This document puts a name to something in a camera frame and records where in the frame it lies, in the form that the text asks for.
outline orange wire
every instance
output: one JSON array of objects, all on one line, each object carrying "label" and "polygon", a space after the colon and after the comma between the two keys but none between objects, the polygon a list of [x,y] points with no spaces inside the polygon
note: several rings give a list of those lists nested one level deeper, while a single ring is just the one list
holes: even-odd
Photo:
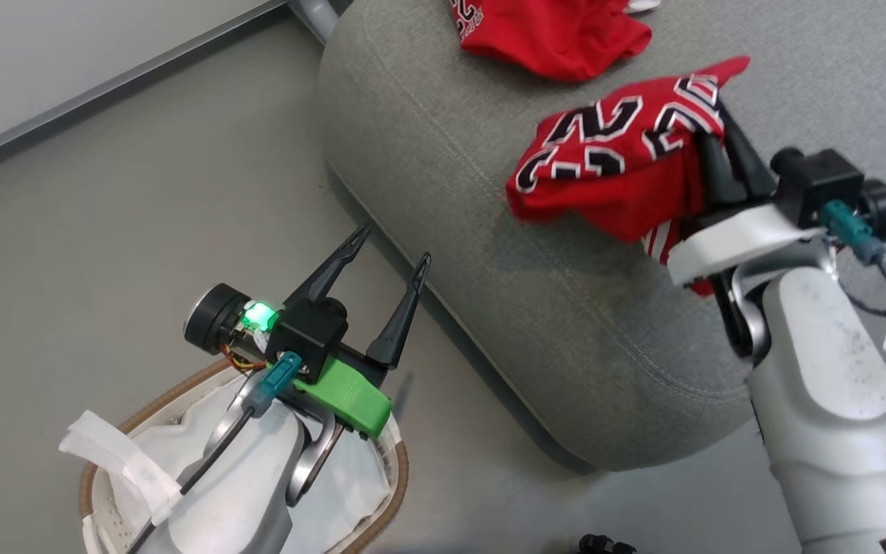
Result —
[{"label": "orange wire", "polygon": [[263,362],[258,362],[258,364],[242,364],[242,362],[235,360],[235,354],[231,353],[231,347],[226,344],[221,345],[221,354],[224,354],[225,358],[228,359],[229,364],[231,364],[231,367],[237,369],[242,375],[247,375],[245,372],[246,369],[252,369],[252,371],[254,371],[254,369],[264,369],[266,367]]}]

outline printed number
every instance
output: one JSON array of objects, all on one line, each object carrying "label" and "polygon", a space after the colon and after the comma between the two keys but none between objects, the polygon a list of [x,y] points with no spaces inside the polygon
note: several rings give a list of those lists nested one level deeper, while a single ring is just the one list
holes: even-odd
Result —
[{"label": "printed number", "polygon": [[653,160],[658,160],[663,155],[682,148],[682,139],[672,140],[676,122],[681,123],[686,129],[711,132],[710,124],[698,113],[693,112],[692,108],[678,104],[678,102],[669,102],[661,110],[661,113],[658,113],[658,119],[655,119],[655,132],[645,133],[642,137]]},{"label": "printed number", "polygon": [[621,175],[625,172],[625,158],[610,148],[588,146],[585,162],[588,171],[597,175]]},{"label": "printed number", "polygon": [[450,6],[457,10],[458,17],[464,21],[474,21],[474,15],[478,14],[477,8],[467,3],[467,0],[450,0]]},{"label": "printed number", "polygon": [[570,162],[552,162],[553,179],[579,179],[580,164]]},{"label": "printed number", "polygon": [[613,108],[609,122],[604,122],[603,101],[563,113],[552,133],[545,139],[545,144],[563,142],[577,128],[580,129],[580,140],[583,142],[606,142],[624,134],[643,105],[641,97],[622,98]]},{"label": "printed number", "polygon": [[528,161],[521,165],[521,169],[515,175],[515,189],[523,194],[528,194],[535,190],[535,185],[538,183],[538,179],[535,178],[535,172],[538,171],[538,168],[548,164],[549,159],[552,158],[557,150],[559,148],[541,150],[538,154],[528,158]]},{"label": "printed number", "polygon": [[710,115],[722,126],[720,115],[717,113],[717,94],[720,92],[720,81],[713,75],[690,75],[680,78],[675,83],[675,94],[686,98],[701,112]]}]

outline green led light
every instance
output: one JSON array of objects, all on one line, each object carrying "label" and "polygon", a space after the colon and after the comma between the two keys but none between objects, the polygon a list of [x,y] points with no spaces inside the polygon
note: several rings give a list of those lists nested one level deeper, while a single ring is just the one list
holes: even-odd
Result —
[{"label": "green led light", "polygon": [[246,309],[241,317],[241,323],[249,329],[267,331],[275,323],[275,310],[261,302],[256,302],[251,308]]}]

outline blue connector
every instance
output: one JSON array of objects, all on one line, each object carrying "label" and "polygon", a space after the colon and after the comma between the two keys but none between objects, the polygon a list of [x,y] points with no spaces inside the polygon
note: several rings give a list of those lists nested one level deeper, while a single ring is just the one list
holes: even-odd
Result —
[{"label": "blue connector", "polygon": [[822,208],[822,222],[833,235],[850,246],[862,264],[873,265],[884,258],[886,253],[884,243],[873,235],[871,226],[855,214],[846,202],[841,200],[826,202]]},{"label": "blue connector", "polygon": [[275,362],[271,368],[265,369],[267,374],[241,403],[241,409],[249,407],[254,410],[252,417],[259,418],[264,415],[271,401],[278,396],[289,383],[299,375],[299,369],[303,367],[303,358],[295,352],[286,352]]}]

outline gray fabric cushion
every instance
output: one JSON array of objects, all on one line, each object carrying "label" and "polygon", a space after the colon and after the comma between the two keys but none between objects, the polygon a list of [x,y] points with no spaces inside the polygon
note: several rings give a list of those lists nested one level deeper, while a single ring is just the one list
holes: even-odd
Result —
[{"label": "gray fabric cushion", "polygon": [[566,449],[605,469],[697,452],[750,416],[711,299],[576,217],[527,225],[503,186],[541,117],[736,54],[725,98],[765,157],[840,148],[886,178],[886,12],[710,0],[644,17],[646,52],[569,87],[458,49],[445,0],[358,0],[320,74],[328,160]]}]

